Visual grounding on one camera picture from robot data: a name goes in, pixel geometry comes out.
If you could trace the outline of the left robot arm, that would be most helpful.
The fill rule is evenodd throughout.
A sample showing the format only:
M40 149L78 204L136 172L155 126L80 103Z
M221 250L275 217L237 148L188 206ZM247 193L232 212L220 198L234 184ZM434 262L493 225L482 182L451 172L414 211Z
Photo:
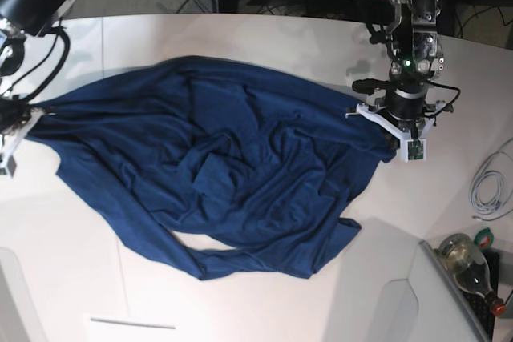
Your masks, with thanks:
M370 107L403 130L433 119L444 110L426 102L445 66L438 38L442 0L355 0L370 43L382 44L390 59L389 78L353 82L353 91L383 98Z

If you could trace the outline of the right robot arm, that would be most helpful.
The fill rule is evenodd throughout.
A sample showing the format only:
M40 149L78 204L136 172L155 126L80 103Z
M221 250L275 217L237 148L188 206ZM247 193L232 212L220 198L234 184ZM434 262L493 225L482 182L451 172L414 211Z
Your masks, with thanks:
M71 8L76 0L1 0L1 77L9 77L19 70L25 58L28 36L47 34L63 41L63 52L55 68L41 84L24 97L1 96L1 133L28 121L31 102L45 90L61 71L71 49L71 41L62 26L53 23Z

